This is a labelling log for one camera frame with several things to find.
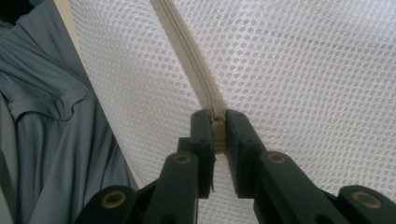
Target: white mesh fabric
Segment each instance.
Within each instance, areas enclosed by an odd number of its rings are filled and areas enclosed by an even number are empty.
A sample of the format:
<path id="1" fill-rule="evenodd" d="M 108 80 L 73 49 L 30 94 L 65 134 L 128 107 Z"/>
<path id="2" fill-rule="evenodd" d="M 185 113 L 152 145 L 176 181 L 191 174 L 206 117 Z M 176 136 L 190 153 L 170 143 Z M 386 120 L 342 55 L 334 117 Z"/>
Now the white mesh fabric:
<path id="1" fill-rule="evenodd" d="M 174 0 L 231 109 L 320 187 L 396 201 L 396 4 Z M 146 185 L 200 105 L 149 1 L 71 0 L 87 72 Z M 254 223 L 224 159 L 200 223 Z"/>
<path id="2" fill-rule="evenodd" d="M 229 108 L 321 188 L 396 200 L 394 1 L 174 0 Z"/>
<path id="3" fill-rule="evenodd" d="M 147 1 L 71 1 L 88 76 L 138 185 L 190 134 L 201 108 Z"/>

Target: metal rivet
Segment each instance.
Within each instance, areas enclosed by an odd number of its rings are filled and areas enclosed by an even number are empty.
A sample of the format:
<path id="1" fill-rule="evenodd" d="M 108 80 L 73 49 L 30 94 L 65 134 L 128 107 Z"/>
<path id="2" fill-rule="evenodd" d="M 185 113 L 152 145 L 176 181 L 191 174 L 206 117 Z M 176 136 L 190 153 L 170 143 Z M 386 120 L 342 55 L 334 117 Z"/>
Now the metal rivet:
<path id="1" fill-rule="evenodd" d="M 105 208 L 115 208 L 122 205 L 126 200 L 124 192 L 113 190 L 102 199 L 102 206 Z"/>
<path id="2" fill-rule="evenodd" d="M 377 199 L 374 195 L 364 191 L 355 191 L 352 193 L 352 197 L 358 203 L 369 208 L 380 208 L 382 206 L 382 203 L 379 201 L 379 199 Z"/>
<path id="3" fill-rule="evenodd" d="M 269 155 L 267 156 L 267 158 L 268 158 L 268 160 L 270 160 L 271 162 L 273 162 L 273 163 L 279 163 L 279 164 L 284 163 L 284 162 L 286 161 L 286 159 L 285 159 L 282 155 L 277 154 L 277 153 L 271 153 L 271 154 L 269 154 Z"/>
<path id="4" fill-rule="evenodd" d="M 186 164 L 191 161 L 191 158 L 187 155 L 178 155 L 175 157 L 175 162 L 180 164 Z"/>

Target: gray fabric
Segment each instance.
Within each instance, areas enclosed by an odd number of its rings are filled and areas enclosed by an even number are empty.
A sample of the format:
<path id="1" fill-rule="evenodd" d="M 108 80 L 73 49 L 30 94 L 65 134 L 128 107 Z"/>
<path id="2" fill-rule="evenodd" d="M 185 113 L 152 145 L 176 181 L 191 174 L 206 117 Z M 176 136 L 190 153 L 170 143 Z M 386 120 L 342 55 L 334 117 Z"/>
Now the gray fabric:
<path id="1" fill-rule="evenodd" d="M 0 93 L 0 223 L 15 221 L 18 156 L 14 122 Z"/>
<path id="2" fill-rule="evenodd" d="M 34 6 L 34 7 L 40 5 L 42 2 L 44 2 L 44 0 L 29 0 L 29 3 L 30 3 L 32 6 Z"/>
<path id="3" fill-rule="evenodd" d="M 136 189 L 52 1 L 0 35 L 0 91 L 16 122 L 20 223 L 70 223 L 100 189 Z"/>
<path id="4" fill-rule="evenodd" d="M 9 212 L 7 199 L 3 189 L 0 186 L 0 223 L 14 223 L 11 213 Z"/>
<path id="5" fill-rule="evenodd" d="M 11 28 L 12 24 L 5 21 L 0 21 L 0 26 L 5 28 Z"/>

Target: clip jaw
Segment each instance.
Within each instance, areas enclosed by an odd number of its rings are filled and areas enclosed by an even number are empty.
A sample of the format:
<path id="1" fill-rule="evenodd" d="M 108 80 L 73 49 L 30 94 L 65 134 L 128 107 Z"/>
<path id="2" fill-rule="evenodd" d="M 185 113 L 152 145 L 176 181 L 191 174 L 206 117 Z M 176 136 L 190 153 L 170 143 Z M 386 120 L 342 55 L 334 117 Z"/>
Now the clip jaw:
<path id="1" fill-rule="evenodd" d="M 225 127 L 209 110 L 192 114 L 191 136 L 179 138 L 156 181 L 138 192 L 99 191 L 76 223 L 196 223 L 198 199 L 213 188 L 216 148 L 224 145 L 235 192 L 254 199 L 259 223 L 395 223 L 390 199 L 361 186 L 341 188 L 338 197 L 320 190 L 290 157 L 267 151 L 247 116 L 234 110 L 226 111 Z"/>

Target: mesh netting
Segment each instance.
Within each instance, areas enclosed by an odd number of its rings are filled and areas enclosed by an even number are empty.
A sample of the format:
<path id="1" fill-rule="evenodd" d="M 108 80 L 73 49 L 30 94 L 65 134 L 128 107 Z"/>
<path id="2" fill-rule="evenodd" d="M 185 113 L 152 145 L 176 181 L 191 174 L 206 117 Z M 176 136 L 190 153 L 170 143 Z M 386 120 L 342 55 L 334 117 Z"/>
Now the mesh netting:
<path id="1" fill-rule="evenodd" d="M 143 184 L 188 136 L 198 99 L 149 2 L 71 5 L 90 79 Z M 320 187 L 360 184 L 396 200 L 396 4 L 393 1 L 174 3 L 229 108 L 268 149 Z M 224 159 L 201 223 L 256 222 Z"/>

